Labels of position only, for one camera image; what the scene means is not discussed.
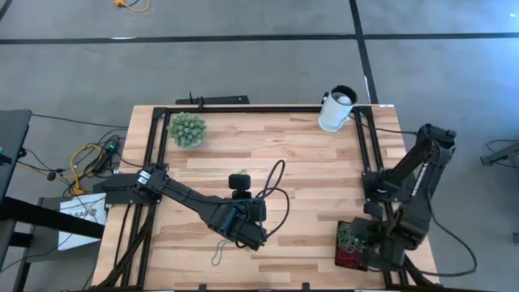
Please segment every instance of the black floor stripe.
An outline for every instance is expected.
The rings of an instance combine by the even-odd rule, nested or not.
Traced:
[[[6,4],[0,10],[0,20],[9,7]],[[0,39],[0,45],[88,45],[88,44],[148,44],[148,43],[184,43],[184,42],[224,42],[224,41],[340,41],[358,40],[362,66],[366,77],[371,74],[365,40],[469,40],[519,38],[519,32],[489,33],[431,33],[431,34],[362,34],[357,25],[360,18],[354,17],[355,32],[358,34],[288,34],[288,35],[239,35],[239,36],[145,36],[145,37],[85,37],[85,38],[41,38],[41,39]],[[370,89],[373,98],[375,89]]]
[[[6,14],[7,9],[9,9],[9,6],[13,3],[13,0],[6,0],[3,3],[2,8],[0,8],[0,21],[2,21],[3,16]]]
[[[286,34],[240,36],[151,36],[121,38],[4,39],[0,45],[145,44],[220,41],[335,41],[355,40],[353,34]]]
[[[366,77],[367,91],[370,103],[378,104],[379,98],[376,96],[375,80],[371,72],[370,59],[367,56],[366,42],[364,41],[364,34],[362,33],[362,25],[360,22],[360,15],[358,13],[357,2],[350,0],[351,15],[354,19],[355,36],[357,37],[358,53],[360,54],[360,61],[362,64],[362,71]]]
[[[519,38],[519,32],[366,34],[366,40],[469,40]]]

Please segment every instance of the small plant pot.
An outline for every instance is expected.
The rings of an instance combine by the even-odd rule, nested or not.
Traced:
[[[202,144],[205,138],[205,121],[189,113],[177,114],[168,126],[169,135],[177,146],[184,149]]]

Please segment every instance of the yellow cable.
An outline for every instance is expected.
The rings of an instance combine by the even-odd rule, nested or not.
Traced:
[[[152,5],[152,0],[148,0],[148,4],[146,5],[146,7],[144,9],[141,9],[141,10],[136,10],[136,9],[133,9],[131,8],[125,0],[115,0],[114,1],[114,4],[117,5],[117,6],[120,6],[120,7],[125,7],[125,8],[128,8],[130,11],[134,11],[134,12],[137,12],[137,13],[143,13],[145,12],[146,10],[149,9],[149,7]]]
[[[62,179],[63,182],[66,182],[67,178],[73,178],[75,180],[75,185],[74,185],[74,188],[72,189],[72,194],[74,194],[74,195],[82,195],[82,194],[84,194],[84,190],[81,188],[81,184],[79,183],[79,177],[81,177],[83,175],[86,175],[86,174],[90,174],[92,172],[92,170],[94,169],[94,167],[92,166],[91,168],[89,168],[85,172],[83,172],[81,174],[77,174],[75,172],[74,160],[81,152],[83,152],[83,151],[85,151],[87,149],[90,149],[90,148],[94,148],[97,151],[99,151],[99,157],[97,158],[98,161],[103,159],[103,148],[101,148],[101,146],[92,145],[92,144],[83,146],[82,148],[79,148],[74,153],[74,155],[72,155],[72,157],[71,157],[71,171],[72,171],[72,175],[62,175],[60,178],[58,178],[58,179]],[[16,166],[18,166],[18,167],[20,167],[20,168],[22,168],[24,170],[31,171],[31,172],[33,172],[35,174],[39,174],[39,175],[43,175],[43,176],[47,177],[46,173],[44,173],[44,172],[42,172],[40,170],[37,170],[37,169],[33,169],[32,167],[28,167],[26,165],[21,165],[21,164],[17,164]]]
[[[84,173],[77,174],[75,172],[74,160],[81,152],[83,152],[83,151],[85,151],[87,149],[90,149],[90,148],[94,148],[97,151],[99,151],[99,158],[98,158],[98,160],[101,160],[102,156],[103,156],[103,149],[100,146],[92,145],[92,144],[89,144],[89,145],[83,146],[82,148],[79,148],[74,153],[74,155],[72,155],[72,157],[71,157],[71,171],[72,171],[71,177],[75,180],[74,188],[72,188],[72,194],[74,194],[74,195],[82,195],[82,194],[84,194],[84,191],[81,188],[81,184],[79,183],[79,177],[83,176],[83,175],[86,175],[86,174],[90,174],[92,172],[92,170],[94,169],[94,167],[92,166],[90,169],[86,170]]]
[[[24,170],[32,171],[35,174],[41,174],[41,175],[47,177],[47,174],[45,174],[44,172],[36,170],[36,169],[33,169],[31,167],[28,167],[28,166],[25,166],[25,165],[21,165],[21,164],[17,164],[16,166],[18,166],[19,168],[22,168]]]

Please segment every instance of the white paper sign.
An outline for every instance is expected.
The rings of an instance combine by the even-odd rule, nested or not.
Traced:
[[[105,193],[79,195],[72,200],[60,203],[60,212],[84,220],[106,224]],[[59,231],[59,251],[94,243],[100,239]]]

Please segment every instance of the gray floor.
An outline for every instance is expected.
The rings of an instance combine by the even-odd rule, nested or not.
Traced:
[[[513,0],[358,0],[358,6],[365,33],[519,31],[519,2]],[[139,15],[106,0],[15,0],[0,23],[0,39],[310,32],[354,33],[348,1],[152,0],[152,9]],[[518,39],[367,41],[380,103],[396,105],[402,129],[431,122],[458,131],[434,207],[439,221],[474,249],[479,266],[470,276],[442,278],[446,286],[519,286],[519,247],[511,243],[511,233],[519,231],[519,173],[479,162],[488,140],[519,137],[518,49]],[[133,105],[172,104],[189,91],[247,94],[256,104],[316,103],[333,85],[347,84],[367,102],[356,41],[0,45],[0,64],[3,109],[122,125]],[[105,132],[34,118],[26,146],[63,167],[79,146]],[[410,137],[405,142],[414,143]],[[62,189],[19,170],[9,195],[36,203]],[[470,267],[458,243],[435,226],[430,235],[439,271]],[[6,263],[20,256],[11,248]],[[26,288],[79,289],[96,256],[33,265]],[[12,285],[15,271],[0,275],[1,286]]]

